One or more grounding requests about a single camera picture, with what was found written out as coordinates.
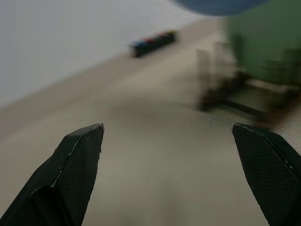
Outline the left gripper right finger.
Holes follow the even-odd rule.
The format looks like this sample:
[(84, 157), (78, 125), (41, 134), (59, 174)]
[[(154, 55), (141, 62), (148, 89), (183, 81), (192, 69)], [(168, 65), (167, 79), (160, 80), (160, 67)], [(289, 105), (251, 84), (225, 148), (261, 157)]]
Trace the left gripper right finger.
[(247, 183), (270, 226), (301, 224), (301, 156), (269, 129), (235, 123), (232, 134)]

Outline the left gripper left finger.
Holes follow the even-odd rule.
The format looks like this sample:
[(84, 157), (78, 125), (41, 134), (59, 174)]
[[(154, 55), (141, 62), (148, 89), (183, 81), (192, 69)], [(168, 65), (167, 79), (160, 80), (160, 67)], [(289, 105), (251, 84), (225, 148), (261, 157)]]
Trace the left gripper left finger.
[(25, 183), (0, 219), (2, 226), (80, 226), (95, 186), (102, 123), (66, 135)]

